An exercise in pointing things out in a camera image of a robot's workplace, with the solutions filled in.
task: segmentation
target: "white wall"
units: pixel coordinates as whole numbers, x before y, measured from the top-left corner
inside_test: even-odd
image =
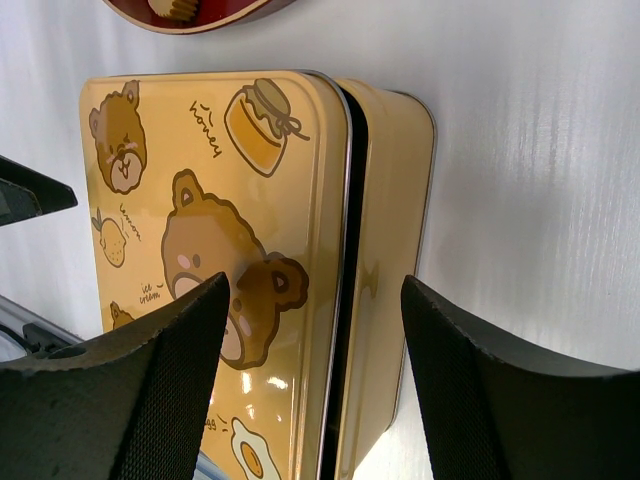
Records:
[[[77,99],[86,78],[313,68],[421,97],[438,154],[420,276],[530,340],[640,364],[640,9],[631,0],[298,0],[169,37],[99,0],[0,1],[0,153],[80,207],[0,231],[0,292],[100,332]],[[359,478],[430,478],[410,373]]]

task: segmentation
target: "fried egg illustration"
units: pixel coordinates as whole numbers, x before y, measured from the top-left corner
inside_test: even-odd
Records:
[[[264,438],[245,427],[238,418],[231,421],[231,449],[247,480],[281,480]]]

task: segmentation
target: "bear face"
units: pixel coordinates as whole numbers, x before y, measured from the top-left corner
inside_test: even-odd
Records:
[[[173,206],[161,246],[171,296],[178,298],[224,271],[231,307],[221,357],[238,370],[263,365],[280,314],[307,301],[306,272],[295,260],[267,254],[235,206],[204,193],[191,170],[174,177]]]
[[[138,115],[139,82],[125,83],[122,92],[106,96],[100,109],[89,114],[98,166],[114,193],[127,194],[140,185],[147,166],[144,129]]]

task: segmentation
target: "yellow tin box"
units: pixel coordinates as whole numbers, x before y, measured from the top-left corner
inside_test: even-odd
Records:
[[[80,117],[105,331],[225,271],[202,451],[232,479],[350,478],[394,416],[426,108],[273,71],[93,79]]]

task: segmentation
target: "lemon illustration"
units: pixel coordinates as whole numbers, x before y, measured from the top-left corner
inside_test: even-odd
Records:
[[[97,210],[96,216],[91,218],[91,223],[100,232],[100,246],[104,256],[111,265],[120,268],[124,263],[124,247],[127,245],[127,239],[124,238],[120,226],[112,218],[103,220],[100,209]]]

